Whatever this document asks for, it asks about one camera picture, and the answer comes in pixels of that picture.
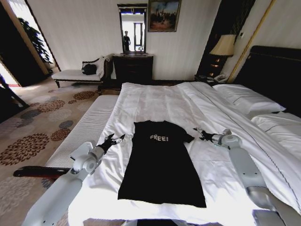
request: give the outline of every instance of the carpet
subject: carpet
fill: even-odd
[[[19,226],[30,207],[51,186],[43,178],[16,178],[22,166],[44,166],[98,97],[95,84],[45,81],[15,88],[29,108],[0,124],[0,225]],[[106,90],[103,94],[118,94]],[[122,221],[88,221],[85,225],[121,225]],[[65,214],[58,226],[67,226]]]

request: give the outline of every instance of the lamp shade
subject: lamp shade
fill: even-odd
[[[219,56],[233,56],[235,34],[223,34],[210,54]]]

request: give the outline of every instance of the white cushion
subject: white cushion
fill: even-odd
[[[104,75],[104,61],[105,61],[105,59],[106,58],[104,56],[101,56],[99,58],[99,60],[97,60],[94,63],[97,67],[96,74],[97,74],[97,76],[99,76],[99,79],[101,79]]]
[[[288,152],[301,160],[301,119],[290,113],[265,114],[252,118]]]
[[[281,112],[285,108],[255,91],[236,84],[213,86],[223,97],[232,103],[240,112],[248,116]]]
[[[63,80],[100,81],[97,74],[85,75],[81,70],[64,70],[53,74],[51,77]]]

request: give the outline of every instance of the black bag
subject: black bag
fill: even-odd
[[[82,68],[83,74],[91,75],[96,74],[97,67],[96,65],[87,64]]]

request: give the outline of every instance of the white pillow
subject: white pillow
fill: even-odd
[[[220,84],[213,86],[213,88],[240,112],[251,118],[259,114],[285,110],[280,104],[242,85]]]
[[[301,160],[301,118],[290,113],[278,113],[255,116],[252,122]]]
[[[101,56],[101,57],[99,58],[99,60],[97,60],[97,61],[95,62],[96,67],[97,67],[96,75],[98,75],[100,79],[101,79],[101,78],[103,77],[103,75],[104,75],[104,61],[105,61],[105,59],[106,59],[106,58],[105,58],[104,56]]]

